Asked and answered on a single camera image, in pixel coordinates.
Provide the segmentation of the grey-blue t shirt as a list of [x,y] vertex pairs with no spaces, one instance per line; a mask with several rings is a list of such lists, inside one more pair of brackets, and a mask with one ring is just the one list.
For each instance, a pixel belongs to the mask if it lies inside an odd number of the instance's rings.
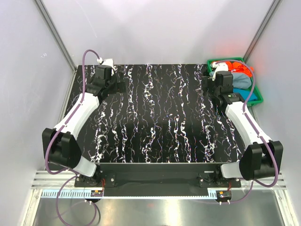
[[251,79],[245,73],[232,73],[233,87],[236,89],[248,89],[251,85]]

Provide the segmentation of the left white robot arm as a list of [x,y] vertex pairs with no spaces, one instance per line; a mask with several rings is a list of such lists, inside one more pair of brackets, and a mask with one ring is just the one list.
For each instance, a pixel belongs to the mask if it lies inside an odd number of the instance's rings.
[[54,174],[49,163],[70,170],[80,181],[91,186],[102,183],[100,167],[85,158],[77,142],[78,135],[89,118],[108,95],[126,91],[123,79],[118,79],[112,64],[102,63],[95,68],[95,74],[83,88],[76,104],[54,128],[42,132],[45,167]]

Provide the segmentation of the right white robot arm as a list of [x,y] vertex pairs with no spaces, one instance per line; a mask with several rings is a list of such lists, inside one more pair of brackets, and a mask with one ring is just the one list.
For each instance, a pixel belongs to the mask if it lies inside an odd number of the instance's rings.
[[283,156],[283,145],[273,141],[250,114],[247,101],[233,91],[233,75],[219,71],[215,76],[203,76],[202,87],[207,88],[218,110],[234,123],[244,145],[245,152],[237,162],[224,163],[214,174],[214,182],[225,186],[230,179],[255,181],[264,187],[273,187],[277,181]]

